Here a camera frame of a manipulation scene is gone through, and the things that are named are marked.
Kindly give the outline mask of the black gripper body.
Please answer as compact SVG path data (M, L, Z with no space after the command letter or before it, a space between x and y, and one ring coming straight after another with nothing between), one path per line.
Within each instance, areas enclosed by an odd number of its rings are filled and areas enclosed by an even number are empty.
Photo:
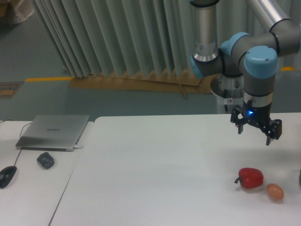
M270 123L271 103L263 107L254 107L252 101L243 103L242 116L247 120L247 123L252 126L268 126Z

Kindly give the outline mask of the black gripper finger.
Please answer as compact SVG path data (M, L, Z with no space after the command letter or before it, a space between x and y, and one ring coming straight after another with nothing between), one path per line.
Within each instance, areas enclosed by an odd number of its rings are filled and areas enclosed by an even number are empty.
M282 135L282 121L280 119L269 119L263 125L260 125L260 130L266 135L266 145L269 145L272 140L278 140Z
M236 125L238 134L243 132L243 126L246 124L246 119L243 116L243 109L240 106L237 105L233 108L230 122Z

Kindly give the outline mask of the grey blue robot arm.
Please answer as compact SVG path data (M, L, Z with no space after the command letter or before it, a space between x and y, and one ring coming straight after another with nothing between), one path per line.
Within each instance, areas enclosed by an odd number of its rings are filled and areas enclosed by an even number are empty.
M246 124L260 129L269 144L282 134L282 121L270 118L277 61L300 52L301 27L275 0L250 0L248 5L265 33L252 36L238 32L218 46L217 3L215 0L190 2L196 43L190 56L192 69L198 78L220 73L223 78L237 82L242 102L232 109L230 121L239 133Z

